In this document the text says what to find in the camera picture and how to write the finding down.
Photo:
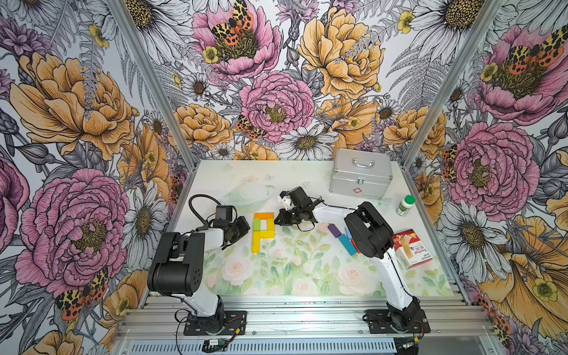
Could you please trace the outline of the lime green block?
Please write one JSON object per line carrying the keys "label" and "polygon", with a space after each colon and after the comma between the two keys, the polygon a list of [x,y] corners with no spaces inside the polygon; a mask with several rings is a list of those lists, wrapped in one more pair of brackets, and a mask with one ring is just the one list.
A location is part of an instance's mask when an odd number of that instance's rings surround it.
{"label": "lime green block", "polygon": [[253,231],[259,232],[261,230],[261,220],[259,218],[255,218],[253,220]]}

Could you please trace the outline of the aluminium rail frame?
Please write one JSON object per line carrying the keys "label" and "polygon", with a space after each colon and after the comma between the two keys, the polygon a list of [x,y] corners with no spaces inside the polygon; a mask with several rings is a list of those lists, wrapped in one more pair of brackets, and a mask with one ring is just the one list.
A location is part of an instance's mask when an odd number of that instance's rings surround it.
{"label": "aluminium rail frame", "polygon": [[[231,312],[245,312],[242,335],[226,354],[395,354],[399,334],[371,334],[363,315],[383,309],[382,297],[226,297]],[[422,297],[425,331],[416,331],[420,354],[505,354],[482,307],[460,294]],[[186,336],[178,301],[150,297],[118,335],[114,354],[201,354],[223,336]]]}

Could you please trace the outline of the silver metal case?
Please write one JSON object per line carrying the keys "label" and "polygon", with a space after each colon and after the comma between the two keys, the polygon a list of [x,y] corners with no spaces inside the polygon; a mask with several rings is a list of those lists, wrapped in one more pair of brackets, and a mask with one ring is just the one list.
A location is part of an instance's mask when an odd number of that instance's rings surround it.
{"label": "silver metal case", "polygon": [[338,149],[330,192],[377,200],[383,198],[392,180],[391,160],[386,154]]}

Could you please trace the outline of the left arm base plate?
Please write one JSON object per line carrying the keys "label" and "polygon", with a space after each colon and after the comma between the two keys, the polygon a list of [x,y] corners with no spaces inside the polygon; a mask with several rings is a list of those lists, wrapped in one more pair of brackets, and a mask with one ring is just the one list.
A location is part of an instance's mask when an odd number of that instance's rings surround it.
{"label": "left arm base plate", "polygon": [[246,332],[248,312],[225,311],[212,317],[191,317],[185,322],[184,336],[242,336]]}

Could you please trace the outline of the purple block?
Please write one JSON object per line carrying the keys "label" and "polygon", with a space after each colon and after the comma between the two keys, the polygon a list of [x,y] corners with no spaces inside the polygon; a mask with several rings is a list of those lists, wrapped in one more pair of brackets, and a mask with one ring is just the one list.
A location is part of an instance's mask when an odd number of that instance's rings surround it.
{"label": "purple block", "polygon": [[332,223],[327,226],[328,231],[335,237],[339,238],[343,233]]}

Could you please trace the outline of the red block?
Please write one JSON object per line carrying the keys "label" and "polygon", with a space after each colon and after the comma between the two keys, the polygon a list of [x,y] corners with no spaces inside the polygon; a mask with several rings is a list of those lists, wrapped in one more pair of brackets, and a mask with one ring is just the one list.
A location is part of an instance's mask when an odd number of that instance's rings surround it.
{"label": "red block", "polygon": [[356,243],[354,240],[351,240],[353,247],[356,249],[357,253],[360,254],[360,250],[357,248]]}

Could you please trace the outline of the red bandage box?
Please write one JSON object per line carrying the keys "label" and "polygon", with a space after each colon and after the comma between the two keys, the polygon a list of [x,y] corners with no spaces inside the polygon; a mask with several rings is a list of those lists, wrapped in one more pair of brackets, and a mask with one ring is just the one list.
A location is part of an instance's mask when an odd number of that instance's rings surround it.
{"label": "red bandage box", "polygon": [[433,260],[432,254],[413,229],[394,235],[396,259],[404,269],[412,269]]}

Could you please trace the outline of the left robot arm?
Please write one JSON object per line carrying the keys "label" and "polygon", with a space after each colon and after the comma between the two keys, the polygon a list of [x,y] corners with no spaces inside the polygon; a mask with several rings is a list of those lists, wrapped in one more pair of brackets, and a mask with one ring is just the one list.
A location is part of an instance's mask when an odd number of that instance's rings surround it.
{"label": "left robot arm", "polygon": [[235,212],[233,206],[219,205],[212,222],[191,232],[166,232],[159,241],[149,268],[148,289],[188,307],[189,331],[218,334],[225,327],[223,300],[201,283],[205,254],[239,241],[250,230],[245,217],[234,217]]}

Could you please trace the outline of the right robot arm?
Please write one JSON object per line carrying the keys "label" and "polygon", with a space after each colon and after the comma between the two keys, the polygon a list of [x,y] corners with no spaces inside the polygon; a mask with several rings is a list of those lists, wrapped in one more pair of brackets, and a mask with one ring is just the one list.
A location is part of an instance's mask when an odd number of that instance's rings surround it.
{"label": "right robot arm", "polygon": [[416,324],[421,311],[419,299],[411,294],[396,260],[393,229],[368,201],[357,207],[327,204],[322,198],[311,198],[302,187],[279,194],[280,209],[275,223],[298,226],[303,222],[333,224],[348,231],[356,248],[377,267],[386,291],[390,327],[406,333]]}

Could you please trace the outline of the yellow long block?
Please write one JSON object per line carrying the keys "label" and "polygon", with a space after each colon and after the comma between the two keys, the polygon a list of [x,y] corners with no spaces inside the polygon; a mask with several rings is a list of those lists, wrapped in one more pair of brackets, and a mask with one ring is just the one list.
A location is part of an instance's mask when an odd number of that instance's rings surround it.
{"label": "yellow long block", "polygon": [[251,252],[257,254],[260,252],[260,241],[262,239],[261,231],[254,231],[252,237]]}
{"label": "yellow long block", "polygon": [[275,238],[275,230],[260,231],[260,238],[261,239],[274,239]]}

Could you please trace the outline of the clear glass bowl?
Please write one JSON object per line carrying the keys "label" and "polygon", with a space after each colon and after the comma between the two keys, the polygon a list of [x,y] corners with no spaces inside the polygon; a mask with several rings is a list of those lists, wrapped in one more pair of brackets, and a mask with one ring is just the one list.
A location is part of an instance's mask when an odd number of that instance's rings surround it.
{"label": "clear glass bowl", "polygon": [[257,209],[263,206],[274,193],[275,187],[273,185],[257,181],[245,181],[224,195],[221,202],[238,209]]}

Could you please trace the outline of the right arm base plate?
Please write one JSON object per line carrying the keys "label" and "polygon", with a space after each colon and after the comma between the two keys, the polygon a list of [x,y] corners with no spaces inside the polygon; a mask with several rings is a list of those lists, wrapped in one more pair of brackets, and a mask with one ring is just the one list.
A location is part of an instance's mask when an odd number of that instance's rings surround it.
{"label": "right arm base plate", "polygon": [[431,332],[430,323],[423,310],[415,316],[405,318],[387,309],[370,309],[362,316],[371,334],[416,334],[422,336]]}

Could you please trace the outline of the white green-capped bottle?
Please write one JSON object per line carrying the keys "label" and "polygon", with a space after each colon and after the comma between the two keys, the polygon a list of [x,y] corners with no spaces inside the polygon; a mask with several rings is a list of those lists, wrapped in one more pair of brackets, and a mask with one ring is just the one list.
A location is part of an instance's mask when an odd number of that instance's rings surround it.
{"label": "white green-capped bottle", "polygon": [[405,216],[416,204],[416,198],[413,195],[406,195],[399,203],[396,213]]}

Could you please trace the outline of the teal block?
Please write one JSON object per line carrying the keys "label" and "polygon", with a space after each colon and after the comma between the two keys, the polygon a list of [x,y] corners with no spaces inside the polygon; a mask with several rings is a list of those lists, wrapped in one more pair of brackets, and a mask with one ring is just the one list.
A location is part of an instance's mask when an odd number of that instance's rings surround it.
{"label": "teal block", "polygon": [[343,247],[346,249],[347,253],[349,253],[351,256],[358,253],[356,246],[352,243],[352,240],[349,239],[346,235],[340,235],[337,239],[341,242]]}

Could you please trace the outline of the orange block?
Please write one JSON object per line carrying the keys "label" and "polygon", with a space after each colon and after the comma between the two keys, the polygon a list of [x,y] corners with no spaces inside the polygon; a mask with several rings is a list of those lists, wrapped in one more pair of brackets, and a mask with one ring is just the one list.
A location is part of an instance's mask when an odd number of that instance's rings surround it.
{"label": "orange block", "polygon": [[262,213],[255,213],[254,219],[259,220],[273,220],[275,218],[273,212],[262,212]]}

